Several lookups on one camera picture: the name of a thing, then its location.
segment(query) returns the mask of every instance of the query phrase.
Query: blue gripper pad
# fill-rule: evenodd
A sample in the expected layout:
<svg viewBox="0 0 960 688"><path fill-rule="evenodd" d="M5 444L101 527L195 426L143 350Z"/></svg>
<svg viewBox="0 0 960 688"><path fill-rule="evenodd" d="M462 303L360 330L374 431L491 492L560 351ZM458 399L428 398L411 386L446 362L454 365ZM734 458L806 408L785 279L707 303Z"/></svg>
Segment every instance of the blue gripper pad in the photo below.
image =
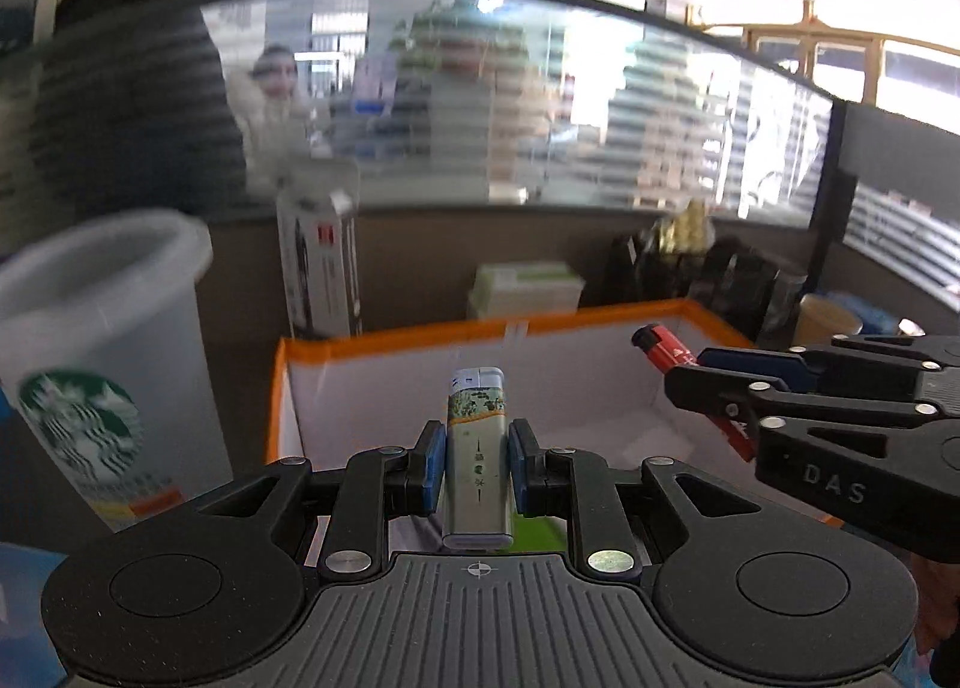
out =
<svg viewBox="0 0 960 688"><path fill-rule="evenodd" d="M426 474L424 480L424 511L437 511L440 501L440 482L446 466L446 429L438 430L426 451Z"/></svg>
<svg viewBox="0 0 960 688"><path fill-rule="evenodd" d="M520 448L520 439L517 431L510 425L507 443L507 452L510 456L510 476L514 478L514 499L517 501L517 513L527 512L527 461Z"/></svg>
<svg viewBox="0 0 960 688"><path fill-rule="evenodd" d="M810 371L806 363L794 354L780 352L751 352L747 349L721 349L707 347L697 362L709 368L724 371L757 373L760 376L775 376L782 379L792 393L816 392L817 375Z"/></svg>

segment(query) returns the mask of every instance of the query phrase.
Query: person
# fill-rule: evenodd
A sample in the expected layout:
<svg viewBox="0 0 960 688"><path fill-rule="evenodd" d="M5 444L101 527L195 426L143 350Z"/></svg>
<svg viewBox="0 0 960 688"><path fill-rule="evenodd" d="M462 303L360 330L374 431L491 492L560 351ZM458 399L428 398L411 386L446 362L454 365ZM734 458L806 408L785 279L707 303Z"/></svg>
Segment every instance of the person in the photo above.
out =
<svg viewBox="0 0 960 688"><path fill-rule="evenodd" d="M949 639L957 628L957 603L960 600L960 566L934 563L911 555L910 572L917 582L919 609L917 653L921 656Z"/></svg>
<svg viewBox="0 0 960 688"><path fill-rule="evenodd" d="M227 77L227 101L243 133L247 191L272 197L290 178L298 157L329 157L323 131L326 101L306 101L298 88L294 53L269 45L253 64Z"/></svg>
<svg viewBox="0 0 960 688"><path fill-rule="evenodd" d="M155 1L56 8L32 147L81 218L145 205L215 216L245 200L243 141L203 13L115 13Z"/></svg>

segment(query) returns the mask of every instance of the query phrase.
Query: crosshair marking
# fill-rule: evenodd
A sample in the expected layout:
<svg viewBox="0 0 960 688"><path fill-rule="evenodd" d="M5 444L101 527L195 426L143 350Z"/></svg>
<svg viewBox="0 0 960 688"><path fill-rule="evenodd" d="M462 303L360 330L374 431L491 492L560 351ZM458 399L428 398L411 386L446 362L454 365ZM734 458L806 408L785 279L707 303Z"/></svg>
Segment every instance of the crosshair marking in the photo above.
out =
<svg viewBox="0 0 960 688"><path fill-rule="evenodd" d="M489 563L477 561L476 563L471 563L469 566L467 566L464 571L471 573L473 576L486 576L491 572L495 572L496 569L493 568L493 566L491 566Z"/></svg>

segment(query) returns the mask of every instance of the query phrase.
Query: green surface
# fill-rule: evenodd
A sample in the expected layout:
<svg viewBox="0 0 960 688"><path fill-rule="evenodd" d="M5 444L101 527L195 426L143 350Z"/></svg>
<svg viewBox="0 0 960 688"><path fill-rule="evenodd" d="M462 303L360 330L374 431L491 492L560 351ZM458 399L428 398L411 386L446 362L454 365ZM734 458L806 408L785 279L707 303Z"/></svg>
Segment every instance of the green surface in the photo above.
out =
<svg viewBox="0 0 960 688"><path fill-rule="evenodd" d="M507 552L566 552L566 534L549 517L514 514L514 544Z"/></svg>

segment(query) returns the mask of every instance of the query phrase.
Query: plastic cup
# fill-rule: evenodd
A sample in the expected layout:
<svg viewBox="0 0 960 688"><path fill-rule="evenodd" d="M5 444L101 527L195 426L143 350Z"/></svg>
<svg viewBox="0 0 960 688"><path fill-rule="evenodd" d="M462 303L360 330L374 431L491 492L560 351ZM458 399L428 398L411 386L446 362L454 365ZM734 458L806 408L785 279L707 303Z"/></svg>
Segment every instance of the plastic cup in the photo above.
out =
<svg viewBox="0 0 960 688"><path fill-rule="evenodd" d="M800 316L793 333L793 343L801 346L829 344L833 335L857 335L861 328L863 322L856 314L811 293L800 299Z"/></svg>
<svg viewBox="0 0 960 688"><path fill-rule="evenodd" d="M0 268L0 384L114 530L232 478L194 292L205 225L95 220Z"/></svg>

